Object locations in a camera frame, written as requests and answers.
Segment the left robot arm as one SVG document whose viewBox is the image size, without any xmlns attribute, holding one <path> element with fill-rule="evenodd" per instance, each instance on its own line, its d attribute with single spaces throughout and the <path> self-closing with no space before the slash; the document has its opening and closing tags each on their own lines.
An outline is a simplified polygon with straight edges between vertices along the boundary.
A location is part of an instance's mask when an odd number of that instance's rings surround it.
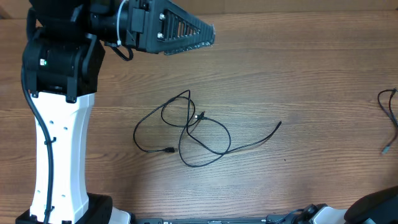
<svg viewBox="0 0 398 224">
<path fill-rule="evenodd" d="M 86 191 L 86 137 L 105 49 L 178 54 L 212 45 L 215 28 L 168 0 L 38 1 L 27 15 L 21 84 L 35 116 L 34 198 L 17 223 L 133 223 Z"/>
</svg>

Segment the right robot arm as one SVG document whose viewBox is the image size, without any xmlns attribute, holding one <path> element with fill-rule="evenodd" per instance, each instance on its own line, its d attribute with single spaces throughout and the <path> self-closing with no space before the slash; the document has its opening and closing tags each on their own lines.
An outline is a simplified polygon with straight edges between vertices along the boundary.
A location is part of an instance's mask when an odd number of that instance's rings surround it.
<svg viewBox="0 0 398 224">
<path fill-rule="evenodd" d="M 324 204 L 311 205 L 293 218 L 292 222 L 309 224 L 397 223 L 397 187 L 366 195 L 348 209 L 335 209 Z"/>
</svg>

